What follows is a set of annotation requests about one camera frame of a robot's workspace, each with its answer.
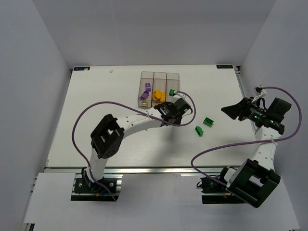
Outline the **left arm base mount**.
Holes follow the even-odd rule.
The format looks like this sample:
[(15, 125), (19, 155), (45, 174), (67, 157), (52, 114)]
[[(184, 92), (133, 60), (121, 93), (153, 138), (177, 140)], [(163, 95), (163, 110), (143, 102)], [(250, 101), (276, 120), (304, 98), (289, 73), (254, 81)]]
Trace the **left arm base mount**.
[(86, 175), (85, 167), (81, 169), (81, 176), (75, 177), (71, 201), (101, 201), (115, 202), (119, 198), (119, 179), (103, 178), (98, 180), (100, 184), (92, 182)]

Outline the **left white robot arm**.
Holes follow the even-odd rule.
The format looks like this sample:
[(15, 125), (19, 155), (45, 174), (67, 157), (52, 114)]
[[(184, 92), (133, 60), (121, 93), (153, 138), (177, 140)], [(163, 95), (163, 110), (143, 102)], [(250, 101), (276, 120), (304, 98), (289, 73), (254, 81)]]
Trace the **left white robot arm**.
[(191, 106), (178, 97), (174, 102), (161, 103), (132, 116), (115, 118), (112, 114), (105, 115), (90, 135), (90, 166), (83, 170), (83, 180), (89, 187), (96, 185), (97, 181), (103, 183), (106, 163), (118, 152), (123, 139), (150, 128), (180, 125), (183, 115), (190, 109)]

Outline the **orange curved lego brick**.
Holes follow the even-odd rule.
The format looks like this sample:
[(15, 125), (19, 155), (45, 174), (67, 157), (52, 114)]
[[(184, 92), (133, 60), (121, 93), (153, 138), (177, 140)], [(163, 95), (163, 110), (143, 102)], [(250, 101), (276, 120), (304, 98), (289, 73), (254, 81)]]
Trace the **orange curved lego brick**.
[(161, 97), (162, 97), (162, 92), (159, 89), (155, 90), (152, 94), (152, 99), (154, 101), (160, 101)]

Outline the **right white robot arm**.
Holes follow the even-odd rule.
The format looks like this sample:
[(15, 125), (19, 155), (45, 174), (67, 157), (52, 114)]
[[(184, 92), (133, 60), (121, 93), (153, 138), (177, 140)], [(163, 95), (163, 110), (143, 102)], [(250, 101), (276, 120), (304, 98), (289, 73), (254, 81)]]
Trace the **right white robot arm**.
[(274, 156), (279, 139), (284, 133), (281, 124), (291, 104), (275, 98), (268, 109), (259, 106), (260, 100), (243, 98), (239, 103), (223, 107), (221, 110), (231, 119), (249, 119), (258, 128), (255, 133), (256, 147), (238, 169), (223, 168), (219, 179), (226, 182), (226, 191), (247, 204), (258, 208), (279, 185), (281, 177), (274, 171)]

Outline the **purple long lego brick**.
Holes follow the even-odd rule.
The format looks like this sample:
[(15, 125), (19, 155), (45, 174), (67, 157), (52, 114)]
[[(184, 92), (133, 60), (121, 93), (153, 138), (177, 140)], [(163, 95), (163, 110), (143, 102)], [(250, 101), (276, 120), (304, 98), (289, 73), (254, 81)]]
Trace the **purple long lego brick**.
[(141, 96), (139, 97), (140, 100), (145, 101), (150, 95), (149, 91), (144, 91)]

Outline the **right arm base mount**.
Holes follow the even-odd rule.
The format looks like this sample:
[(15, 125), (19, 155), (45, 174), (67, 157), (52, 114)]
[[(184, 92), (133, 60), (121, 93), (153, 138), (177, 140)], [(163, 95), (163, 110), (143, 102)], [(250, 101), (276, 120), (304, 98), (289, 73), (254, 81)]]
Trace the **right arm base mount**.
[(219, 174), (207, 174), (200, 178), (200, 181), (196, 184), (198, 189), (201, 189), (202, 204), (204, 205), (218, 205), (218, 204), (245, 204), (245, 202), (235, 196), (233, 193), (226, 190), (223, 184), (227, 184), (224, 179), (228, 168), (224, 167)]

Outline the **purple small lego brick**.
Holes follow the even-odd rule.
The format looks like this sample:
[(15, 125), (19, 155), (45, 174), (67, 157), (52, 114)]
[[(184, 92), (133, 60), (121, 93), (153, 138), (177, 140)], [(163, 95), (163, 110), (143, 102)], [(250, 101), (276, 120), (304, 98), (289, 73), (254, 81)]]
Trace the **purple small lego brick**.
[(152, 85), (151, 85), (151, 83), (150, 83), (150, 82), (146, 82), (146, 83), (145, 83), (145, 91), (146, 91), (146, 92), (151, 92), (151, 90), (152, 90)]

